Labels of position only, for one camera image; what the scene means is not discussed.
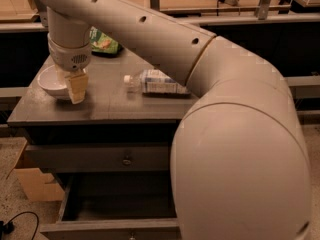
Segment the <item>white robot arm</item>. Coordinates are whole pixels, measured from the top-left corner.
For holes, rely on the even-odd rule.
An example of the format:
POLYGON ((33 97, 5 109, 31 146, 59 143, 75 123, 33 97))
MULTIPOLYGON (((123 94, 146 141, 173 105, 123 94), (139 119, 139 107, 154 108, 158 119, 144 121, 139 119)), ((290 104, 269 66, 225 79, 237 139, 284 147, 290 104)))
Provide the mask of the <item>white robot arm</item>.
POLYGON ((183 240, 309 240, 311 169, 290 89, 268 61, 127 0, 40 0, 53 52, 96 27, 197 98, 171 151, 183 240))

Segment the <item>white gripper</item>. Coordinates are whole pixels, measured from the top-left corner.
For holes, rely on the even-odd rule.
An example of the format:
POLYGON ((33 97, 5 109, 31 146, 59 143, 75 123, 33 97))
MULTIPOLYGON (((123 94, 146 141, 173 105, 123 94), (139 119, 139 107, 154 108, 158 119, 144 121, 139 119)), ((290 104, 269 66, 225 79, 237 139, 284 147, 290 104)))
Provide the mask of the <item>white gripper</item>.
POLYGON ((91 45, 67 48, 57 44, 51 36, 48 36, 48 48, 56 64, 55 70, 58 82, 66 83, 68 94, 73 104, 81 103, 85 99, 89 77, 84 70, 79 69, 83 69, 89 64, 91 45))

